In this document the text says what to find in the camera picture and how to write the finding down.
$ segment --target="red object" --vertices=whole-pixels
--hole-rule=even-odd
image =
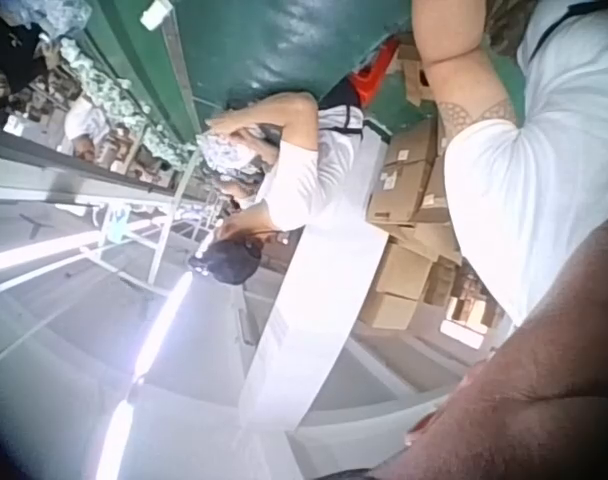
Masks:
[[[349,77],[360,96],[362,107],[368,106],[375,98],[375,94],[386,76],[386,70],[388,70],[399,45],[400,41],[397,38],[389,38],[380,46],[380,51],[371,65]]]

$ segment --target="window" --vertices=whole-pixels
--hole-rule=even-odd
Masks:
[[[453,320],[444,320],[440,325],[440,333],[462,342],[464,345],[475,350],[479,350],[484,341],[484,335]]]

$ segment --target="dark hair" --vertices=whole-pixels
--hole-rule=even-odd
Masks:
[[[259,268],[262,247],[246,236],[214,242],[200,257],[191,257],[189,265],[207,271],[218,281],[241,285]]]

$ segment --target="clothing pile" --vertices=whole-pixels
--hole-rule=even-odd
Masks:
[[[70,38],[62,39],[61,54],[82,84],[84,94],[106,113],[113,123],[122,123],[133,132],[141,132],[148,123],[145,114],[150,107],[140,108],[127,94],[128,80],[115,81],[95,67],[93,60],[84,55],[77,43]],[[196,147],[193,144],[180,144],[172,140],[170,132],[162,124],[148,128],[142,143],[154,157],[168,161],[173,167],[182,170]]]
[[[0,11],[26,28],[38,24],[51,38],[82,31],[91,16],[84,0],[0,0]]]

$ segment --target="forearm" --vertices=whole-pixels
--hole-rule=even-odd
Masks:
[[[448,139],[483,120],[516,123],[482,48],[485,0],[414,0],[413,33]]]
[[[482,45],[486,0],[413,0],[413,35],[426,65]]]
[[[297,122],[304,110],[316,105],[315,100],[307,93],[279,93],[238,110],[239,122],[242,127],[259,123],[268,123],[278,127],[286,127]]]
[[[257,139],[257,141],[253,142],[252,148],[259,154],[264,163],[273,166],[277,162],[279,149],[274,145],[271,145],[264,140]]]

